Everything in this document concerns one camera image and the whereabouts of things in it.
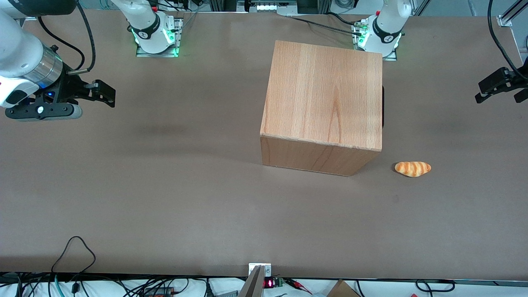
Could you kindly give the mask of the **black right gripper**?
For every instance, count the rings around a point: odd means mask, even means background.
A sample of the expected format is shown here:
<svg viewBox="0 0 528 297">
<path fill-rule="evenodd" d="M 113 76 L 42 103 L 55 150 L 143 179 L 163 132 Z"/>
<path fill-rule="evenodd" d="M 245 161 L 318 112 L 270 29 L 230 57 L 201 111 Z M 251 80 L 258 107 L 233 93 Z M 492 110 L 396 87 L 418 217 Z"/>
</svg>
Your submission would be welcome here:
<svg viewBox="0 0 528 297">
<path fill-rule="evenodd" d="M 115 107 L 116 90 L 102 80 L 87 83 L 78 75 L 61 75 L 55 83 L 29 96 L 29 103 L 42 98 L 46 103 L 69 103 L 79 105 L 79 100 L 100 101 Z"/>
</svg>

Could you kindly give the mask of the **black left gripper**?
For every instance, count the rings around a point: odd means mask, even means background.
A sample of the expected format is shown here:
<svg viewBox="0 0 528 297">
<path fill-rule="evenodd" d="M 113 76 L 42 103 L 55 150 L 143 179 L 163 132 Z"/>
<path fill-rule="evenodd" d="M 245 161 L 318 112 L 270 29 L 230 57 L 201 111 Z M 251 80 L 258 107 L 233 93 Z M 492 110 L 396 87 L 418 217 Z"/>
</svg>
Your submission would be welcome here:
<svg viewBox="0 0 528 297">
<path fill-rule="evenodd" d="M 496 94 L 509 92 L 511 90 L 525 89 L 528 87 L 527 78 L 527 62 L 524 62 L 521 67 L 514 70 L 501 67 L 479 82 L 480 93 L 475 95 L 476 103 L 481 104 Z"/>
</svg>

